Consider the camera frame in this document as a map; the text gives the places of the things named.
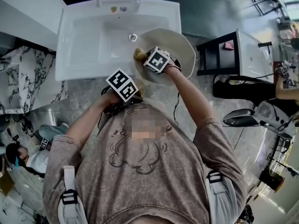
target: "gray floor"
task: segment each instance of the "gray floor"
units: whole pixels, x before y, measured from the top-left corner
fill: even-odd
[[[248,8],[246,15],[240,13],[238,9],[244,6],[243,2],[248,3],[250,0],[178,1],[181,5],[182,28],[185,33],[213,38],[232,32],[236,28],[245,28],[251,34],[259,33],[260,37],[264,37],[264,41],[268,41],[267,39],[276,34],[275,29],[273,29],[273,20],[277,16],[275,13],[266,17],[260,17],[254,7]],[[207,40],[192,36],[188,36],[188,39],[194,46]],[[212,76],[197,77],[196,72],[194,72],[190,80],[207,97],[219,119],[222,119],[227,113],[233,110],[252,106],[250,102],[244,100],[215,98],[212,95]],[[38,129],[42,124],[73,123],[91,102],[100,95],[104,87],[106,87],[106,82],[102,78],[70,81],[69,99],[44,106],[31,112],[29,118],[33,122],[34,129]],[[166,88],[152,85],[151,87],[146,87],[145,96],[160,101],[168,107],[172,107],[168,110],[169,115],[172,116],[173,108],[177,101],[175,87]],[[196,127],[182,101],[178,105],[176,117],[181,129],[190,139],[193,139]],[[30,152],[34,150],[34,145],[30,138],[21,134],[20,124],[12,124],[10,129],[12,135],[19,134],[22,145],[28,147]],[[235,149],[237,159],[243,168],[247,180],[248,189],[250,189],[257,182],[258,176],[265,166],[265,157],[271,152],[275,135],[267,131],[264,127],[247,127],[244,130],[243,128],[224,127],[224,130],[231,141],[232,147]],[[94,144],[96,134],[97,128],[95,127],[87,145],[82,151],[83,155]],[[5,145],[10,142],[7,132],[3,133],[2,140]],[[24,197],[24,203],[44,214],[42,204],[43,180],[27,173],[23,168],[17,170],[13,167],[10,175],[15,181],[16,189]]]

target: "marble countertop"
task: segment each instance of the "marble countertop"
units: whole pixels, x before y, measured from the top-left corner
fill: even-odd
[[[0,114],[26,113],[67,98],[67,82],[55,80],[55,60],[26,46],[2,57]]]

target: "white sink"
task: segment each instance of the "white sink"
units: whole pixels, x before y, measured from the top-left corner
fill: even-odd
[[[59,30],[56,80],[107,77],[118,68],[134,75],[136,42],[129,35],[156,28],[181,33],[178,3],[142,0],[133,13],[131,1],[101,0],[100,8],[95,1],[67,6]],[[113,13],[111,7],[118,9]]]

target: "sleeve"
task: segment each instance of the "sleeve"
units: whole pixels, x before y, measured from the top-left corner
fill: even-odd
[[[219,121],[214,118],[204,120],[197,128],[193,142],[206,166],[231,180],[241,212],[247,196],[245,178]]]
[[[43,184],[43,204],[50,223],[59,223],[58,204],[65,192],[63,166],[74,166],[78,169],[82,162],[81,144],[66,135],[55,136],[49,155]]]

